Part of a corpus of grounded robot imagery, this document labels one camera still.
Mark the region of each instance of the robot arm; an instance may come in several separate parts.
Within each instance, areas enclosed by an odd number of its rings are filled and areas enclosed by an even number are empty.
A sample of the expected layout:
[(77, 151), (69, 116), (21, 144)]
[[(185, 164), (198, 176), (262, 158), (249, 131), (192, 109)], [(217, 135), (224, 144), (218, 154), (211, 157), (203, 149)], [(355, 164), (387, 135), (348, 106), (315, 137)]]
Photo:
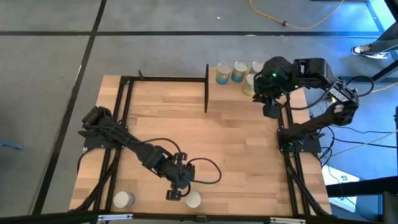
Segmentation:
[(166, 177), (172, 183), (172, 189), (167, 191), (167, 200), (180, 200), (182, 194), (179, 189), (185, 189), (195, 178), (195, 166), (182, 164), (182, 161), (187, 160), (186, 153), (178, 152), (172, 155), (161, 146), (141, 142), (123, 125), (115, 123), (111, 112), (106, 108), (95, 106), (83, 118), (83, 127), (86, 131), (79, 131), (83, 137), (98, 136), (120, 147), (126, 146), (136, 153), (145, 168), (158, 177)]
[(350, 124), (355, 111), (358, 109), (358, 95), (356, 90), (350, 90), (342, 81), (337, 79), (330, 66), (322, 58), (297, 59), (293, 64), (283, 57), (274, 57), (264, 64), (262, 71), (254, 76), (254, 101), (264, 103), (263, 114), (271, 118), (279, 117), (280, 104), (276, 99), (290, 94), (292, 91), (305, 88), (319, 88), (325, 91), (316, 102), (304, 108), (290, 108), (292, 110), (307, 109), (323, 100), (327, 94), (336, 99), (327, 111), (303, 124), (293, 124), (284, 130), (288, 139), (301, 134), (307, 134), (325, 126)]

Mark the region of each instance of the food can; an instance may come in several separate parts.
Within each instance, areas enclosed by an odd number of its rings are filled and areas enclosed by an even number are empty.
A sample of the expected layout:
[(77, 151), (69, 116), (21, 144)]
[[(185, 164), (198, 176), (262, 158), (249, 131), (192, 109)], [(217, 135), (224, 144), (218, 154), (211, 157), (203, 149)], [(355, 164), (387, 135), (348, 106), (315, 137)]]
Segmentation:
[(248, 65), (242, 60), (238, 60), (234, 63), (234, 69), (232, 70), (232, 81), (242, 82), (244, 80), (244, 75), (248, 70)]
[(249, 74), (259, 73), (259, 72), (261, 72), (263, 67), (264, 67), (264, 63), (255, 61), (251, 64), (251, 69), (250, 69)]
[(245, 78), (243, 92), (247, 95), (254, 95), (254, 76), (255, 74), (252, 73)]
[(224, 85), (228, 83), (231, 67), (227, 63), (219, 63), (217, 65), (216, 82)]
[(128, 208), (134, 204), (136, 198), (133, 193), (120, 191), (113, 197), (113, 204), (118, 208)]

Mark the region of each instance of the sneaker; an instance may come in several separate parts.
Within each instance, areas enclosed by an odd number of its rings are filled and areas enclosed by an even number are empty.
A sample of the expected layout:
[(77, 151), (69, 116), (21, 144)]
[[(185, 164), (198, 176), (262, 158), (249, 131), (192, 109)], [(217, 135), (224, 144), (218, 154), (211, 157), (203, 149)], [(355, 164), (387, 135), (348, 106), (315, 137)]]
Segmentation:
[(371, 44), (354, 46), (351, 48), (351, 53), (353, 53), (353, 55), (361, 55), (361, 54), (365, 54), (365, 53), (370, 54), (371, 51), (372, 51)]
[(368, 58), (373, 58), (373, 59), (387, 59), (388, 58), (388, 52), (372, 54), (371, 51), (372, 51), (371, 44), (354, 46), (351, 48), (351, 53), (353, 55), (362, 55), (362, 56), (365, 56)]
[(362, 54), (362, 56), (373, 58), (373, 59), (387, 59), (388, 52), (386, 53), (379, 53), (379, 54)]

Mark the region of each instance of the wooden table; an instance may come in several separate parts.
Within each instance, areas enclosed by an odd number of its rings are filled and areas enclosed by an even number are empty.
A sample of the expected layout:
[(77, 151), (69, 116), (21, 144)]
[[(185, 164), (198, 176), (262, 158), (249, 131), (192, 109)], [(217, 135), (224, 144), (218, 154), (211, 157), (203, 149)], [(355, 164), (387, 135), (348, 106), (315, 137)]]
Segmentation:
[[(207, 113), (203, 105), (204, 83), (134, 82), (127, 125), (130, 133), (141, 140), (159, 137), (174, 140), (188, 154), (188, 159), (212, 159), (222, 170), (222, 180), (215, 185), (193, 183), (192, 191), (200, 193), (202, 203), (198, 208), (189, 208), (184, 199), (167, 201), (165, 194), (170, 182), (151, 174), (133, 152), (124, 149), (114, 193), (133, 192), (136, 202), (126, 209), (112, 206), (113, 212), (292, 215), (285, 165), (277, 143), (277, 120), (262, 115), (262, 104), (253, 103), (242, 92), (243, 83), (229, 81), (227, 85), (218, 85), (215, 73), (211, 68)], [(104, 76), (97, 105), (113, 109), (119, 79), (119, 76)], [(292, 106), (306, 105), (302, 89), (293, 92), (291, 98)], [(296, 123), (309, 119), (307, 110), (293, 111), (293, 116)], [(156, 144), (172, 153), (176, 150), (169, 142)], [(98, 149), (83, 158), (70, 208), (79, 206), (97, 184), (103, 154), (104, 149)], [(330, 212), (318, 160), (311, 154), (300, 155), (308, 189), (323, 209)], [(196, 180), (218, 178), (209, 162), (197, 161), (195, 165)], [(302, 213), (299, 192), (296, 187)], [(100, 208), (104, 208), (106, 193), (107, 186)]]

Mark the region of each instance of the cable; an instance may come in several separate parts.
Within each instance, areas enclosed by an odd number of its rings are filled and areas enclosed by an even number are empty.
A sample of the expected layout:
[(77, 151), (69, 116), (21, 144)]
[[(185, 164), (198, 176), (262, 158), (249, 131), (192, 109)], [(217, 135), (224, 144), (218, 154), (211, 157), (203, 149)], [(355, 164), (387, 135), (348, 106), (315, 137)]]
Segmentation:
[(354, 81), (354, 80), (356, 80), (356, 79), (359, 79), (359, 78), (366, 78), (366, 79), (370, 80), (370, 81), (371, 81), (372, 87), (371, 87), (371, 89), (370, 89), (369, 91), (367, 91), (366, 93), (361, 94), (361, 95), (358, 95), (358, 97), (367, 96), (367, 95), (371, 94), (371, 92), (372, 92), (373, 89), (374, 89), (374, 80), (373, 80), (371, 77), (367, 77), (367, 76), (364, 76), (364, 75), (358, 75), (357, 77), (353, 77), (353, 78), (351, 78), (350, 80), (348, 80), (348, 82), (346, 83), (346, 85), (348, 86), (349, 83), (351, 83), (352, 81)]
[(155, 139), (142, 141), (141, 143), (148, 143), (148, 142), (152, 142), (152, 141), (161, 141), (161, 140), (171, 142), (177, 148), (178, 152), (181, 152), (181, 149), (178, 146), (178, 144), (175, 143), (175, 141), (168, 139), (168, 138), (155, 138)]
[(333, 151), (331, 150), (331, 148), (330, 147), (328, 147), (328, 149), (325, 151), (326, 153), (327, 152), (330, 152), (330, 155), (329, 155), (329, 157), (326, 159), (326, 162), (325, 163), (321, 163), (321, 168), (323, 168), (326, 164), (328, 164), (329, 163), (329, 160), (330, 160), (330, 157), (331, 157), (331, 155), (333, 154)]
[(104, 176), (102, 176), (102, 178), (100, 178), (100, 180), (98, 181), (97, 185), (94, 187), (94, 189), (91, 191), (91, 193), (89, 194), (89, 196), (84, 200), (84, 202), (77, 207), (75, 210), (88, 210), (89, 207), (91, 206), (91, 204), (94, 202), (94, 198), (97, 197), (97, 195), (102, 191), (105, 183), (107, 182), (107, 180), (109, 179), (109, 177), (114, 173), (114, 171), (116, 170), (116, 160), (117, 157), (115, 156), (112, 160), (111, 165), (109, 165), (108, 169), (106, 170), (106, 172), (104, 173)]
[(185, 194), (182, 194), (181, 197), (186, 197), (191, 192), (191, 183), (188, 182), (188, 190)]
[(265, 14), (263, 12), (258, 11), (257, 9), (254, 8), (254, 6), (252, 4), (252, 0), (249, 0), (251, 9), (253, 9), (253, 11), (255, 11), (256, 13), (258, 13), (260, 15), (263, 15), (263, 16), (266, 16), (266, 17), (268, 17), (268, 18), (270, 18), (272, 20), (275, 20), (275, 21), (281, 23), (283, 26), (289, 26), (289, 27), (295, 28), (295, 29), (311, 29), (312, 27), (315, 27), (315, 26), (321, 24), (323, 21), (327, 20), (342, 5), (343, 2), (344, 2), (344, 0), (341, 0), (340, 4), (331, 13), (329, 13), (329, 15), (327, 15), (325, 18), (323, 18), (321, 21), (317, 22), (316, 24), (308, 26), (308, 27), (297, 27), (297, 26), (293, 26), (293, 25), (288, 24), (287, 21), (281, 21), (281, 20), (276, 19), (276, 18), (274, 18), (274, 17), (272, 17), (272, 16), (270, 16), (268, 14)]
[(346, 128), (346, 129), (350, 129), (350, 130), (356, 131), (357, 133), (361, 133), (361, 134), (367, 134), (367, 133), (389, 134), (389, 133), (391, 133), (390, 131), (365, 131), (365, 132), (363, 132), (363, 131), (355, 130), (355, 129), (350, 128), (350, 127), (342, 127), (342, 126), (336, 126), (336, 125), (330, 125), (330, 126), (332, 126), (332, 127), (334, 127), (334, 128)]
[(351, 147), (351, 148), (349, 148), (349, 149), (345, 149), (345, 150), (343, 150), (343, 151), (341, 151), (341, 152), (337, 152), (336, 154), (331, 155), (331, 156), (337, 156), (338, 154), (341, 154), (341, 153), (344, 153), (344, 152), (347, 152), (347, 151), (356, 149), (356, 148), (361, 147), (361, 146), (365, 146), (365, 145), (370, 144), (370, 143), (374, 143), (374, 142), (376, 142), (376, 141), (378, 141), (378, 140), (382, 140), (382, 139), (384, 139), (384, 138), (390, 136), (391, 134), (395, 134), (395, 133), (398, 133), (398, 129), (395, 130), (395, 131), (393, 131), (393, 132), (391, 132), (391, 133), (389, 133), (389, 134), (387, 134), (387, 135), (385, 135), (385, 136), (383, 136), (383, 137), (381, 137), (381, 138), (378, 138), (378, 139), (376, 139), (376, 140), (373, 140), (373, 141), (370, 141), (370, 142), (367, 142), (367, 143), (364, 143), (364, 144), (361, 144), (361, 145), (358, 145), (358, 146), (355, 146), (355, 147)]
[(77, 162), (77, 174), (79, 174), (81, 159), (85, 156), (85, 154), (91, 152), (91, 150), (93, 150), (93, 149), (94, 149), (94, 148), (87, 149), (87, 151), (85, 151), (85, 152), (79, 157), (79, 160), (78, 160), (78, 162)]
[(377, 91), (381, 91), (381, 90), (388, 89), (388, 88), (390, 88), (390, 87), (392, 87), (392, 86), (394, 86), (394, 85), (396, 85), (396, 84), (398, 84), (398, 83), (391, 84), (391, 85), (389, 85), (389, 86), (386, 86), (386, 87), (384, 87), (384, 88), (380, 88), (380, 89), (378, 89), (378, 90), (373, 90), (372, 93), (375, 93), (375, 92), (377, 92)]
[(321, 101), (327, 96), (327, 94), (331, 91), (331, 89), (334, 87), (334, 85), (331, 86), (331, 87), (329, 87), (328, 91), (324, 92), (324, 93), (322, 94), (322, 96), (319, 97), (319, 99), (317, 99), (315, 102), (310, 103), (308, 106), (305, 106), (305, 107), (303, 107), (303, 108), (293, 108), (293, 107), (289, 107), (289, 106), (283, 105), (282, 103), (279, 103), (278, 101), (276, 101), (276, 99), (274, 99), (274, 101), (276, 102), (276, 104), (277, 104), (278, 106), (281, 106), (281, 107), (284, 107), (284, 108), (287, 108), (287, 109), (290, 109), (290, 110), (306, 110), (306, 109), (309, 109), (309, 108), (315, 106), (317, 103), (321, 102)]
[[(339, 181), (334, 175), (331, 174), (329, 162), (328, 162), (327, 164), (328, 164), (329, 175), (330, 175), (331, 177), (333, 177), (334, 179), (337, 180), (338, 185), (340, 186), (341, 194), (344, 195), (343, 188), (341, 187), (340, 181)], [(351, 201), (350, 199), (348, 199), (347, 197), (345, 197), (345, 199), (347, 199), (349, 202), (351, 202), (351, 203), (355, 206), (355, 208), (357, 209), (358, 213), (359, 213), (364, 219), (366, 219), (367, 221), (371, 222), (370, 219), (368, 219), (368, 218), (366, 218), (364, 215), (362, 215), (361, 211), (359, 210), (359, 208), (356, 206), (356, 204), (355, 204), (354, 202), (352, 202), (352, 201)]]
[(293, 146), (294, 146), (295, 150), (294, 150), (293, 156), (289, 156), (289, 158), (294, 158), (298, 153), (297, 146), (295, 144), (293, 144)]
[(217, 184), (217, 183), (221, 180), (221, 176), (222, 176), (221, 170), (220, 170), (220, 168), (217, 166), (217, 164), (216, 164), (215, 162), (213, 162), (211, 159), (202, 158), (202, 157), (191, 159), (190, 161), (187, 162), (187, 164), (190, 164), (191, 162), (197, 161), (197, 160), (204, 160), (204, 161), (211, 162), (211, 163), (216, 167), (216, 169), (217, 169), (217, 171), (218, 171), (220, 177), (218, 178), (218, 180), (212, 181), (212, 182), (205, 182), (205, 181), (201, 181), (201, 180), (189, 180), (189, 181), (190, 181), (190, 182), (195, 182), (195, 183), (200, 183), (200, 184)]
[[(341, 139), (337, 139), (337, 138), (333, 138), (333, 139), (337, 140), (337, 141), (341, 141), (341, 142), (347, 142), (347, 143), (365, 144), (365, 142), (346, 141), (346, 140), (341, 140)], [(368, 145), (377, 146), (377, 147), (388, 147), (388, 148), (393, 148), (393, 149), (397, 148), (396, 146), (385, 146), (385, 145), (380, 145), (380, 144), (370, 144), (370, 143), (368, 143)]]

